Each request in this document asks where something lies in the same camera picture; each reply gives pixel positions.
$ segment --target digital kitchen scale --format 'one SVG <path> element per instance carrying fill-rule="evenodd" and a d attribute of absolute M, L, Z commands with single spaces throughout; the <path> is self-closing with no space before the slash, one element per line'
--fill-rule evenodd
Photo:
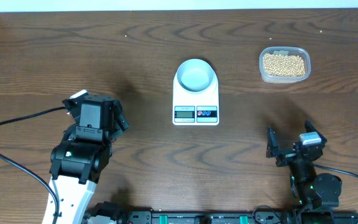
<path fill-rule="evenodd" d="M 218 125 L 218 78 L 203 60 L 183 62 L 173 78 L 174 125 Z"/>

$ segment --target white backdrop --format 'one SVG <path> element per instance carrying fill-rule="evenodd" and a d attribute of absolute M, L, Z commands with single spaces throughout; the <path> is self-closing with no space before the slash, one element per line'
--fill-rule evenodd
<path fill-rule="evenodd" d="M 358 7 L 358 0 L 0 0 L 0 12 Z"/>

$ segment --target container of beans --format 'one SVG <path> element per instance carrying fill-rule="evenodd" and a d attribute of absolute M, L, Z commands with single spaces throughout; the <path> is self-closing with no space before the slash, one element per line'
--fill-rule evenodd
<path fill-rule="evenodd" d="M 259 70 L 268 83 L 300 82 L 310 75 L 310 56 L 299 47 L 268 47 L 259 56 Z"/>

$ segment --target green strip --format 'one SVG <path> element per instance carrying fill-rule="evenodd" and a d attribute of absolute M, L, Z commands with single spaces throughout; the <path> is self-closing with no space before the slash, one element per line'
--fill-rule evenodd
<path fill-rule="evenodd" d="M 168 224 L 168 215 L 160 215 L 160 224 Z"/>
<path fill-rule="evenodd" d="M 248 224 L 248 217 L 240 216 L 240 224 Z"/>

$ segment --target plastic container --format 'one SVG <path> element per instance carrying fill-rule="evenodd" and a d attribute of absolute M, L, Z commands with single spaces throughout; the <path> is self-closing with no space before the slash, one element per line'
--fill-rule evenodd
<path fill-rule="evenodd" d="M 284 77 L 277 75 L 269 75 L 264 69 L 263 57 L 266 53 L 269 54 L 282 54 L 282 55 L 299 55 L 305 63 L 305 75 L 301 77 Z M 267 83 L 296 83 L 307 79 L 311 72 L 311 63 L 309 54 L 299 47 L 268 47 L 262 51 L 259 56 L 259 70 L 262 75 L 262 80 Z"/>

